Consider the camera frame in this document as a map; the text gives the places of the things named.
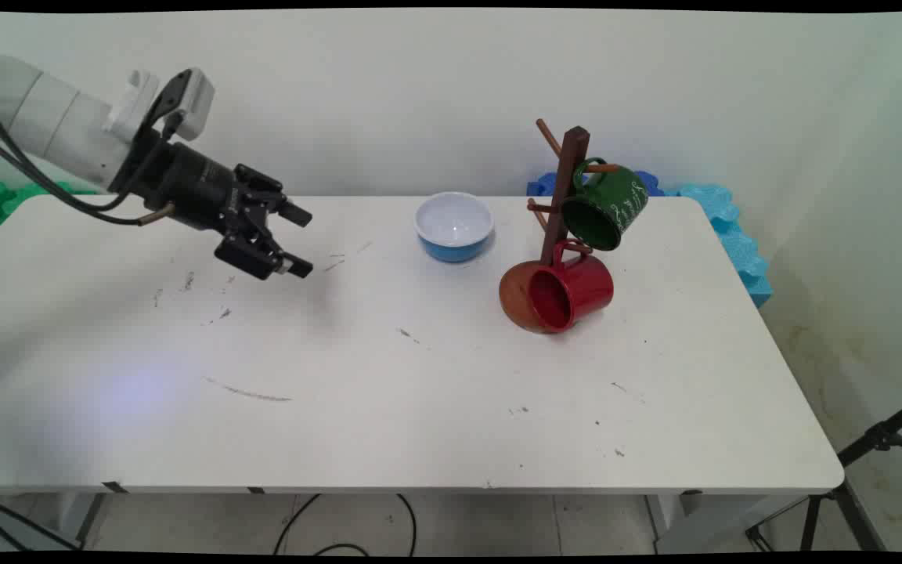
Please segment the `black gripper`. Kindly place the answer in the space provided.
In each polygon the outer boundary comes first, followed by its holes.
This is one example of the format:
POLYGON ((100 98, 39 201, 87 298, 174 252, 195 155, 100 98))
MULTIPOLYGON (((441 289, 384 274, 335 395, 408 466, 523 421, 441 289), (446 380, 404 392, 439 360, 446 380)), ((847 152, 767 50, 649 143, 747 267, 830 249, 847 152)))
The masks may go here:
POLYGON ((190 149, 170 143, 154 129, 130 146, 128 157, 110 183, 112 193, 128 188, 151 211, 173 203, 171 217, 197 230, 215 230, 222 242, 215 257, 260 280, 273 274, 306 278, 314 264, 284 251, 269 232, 255 232, 251 222, 265 227, 276 213, 298 227, 312 221, 285 193, 283 184, 244 164, 233 170, 190 149))

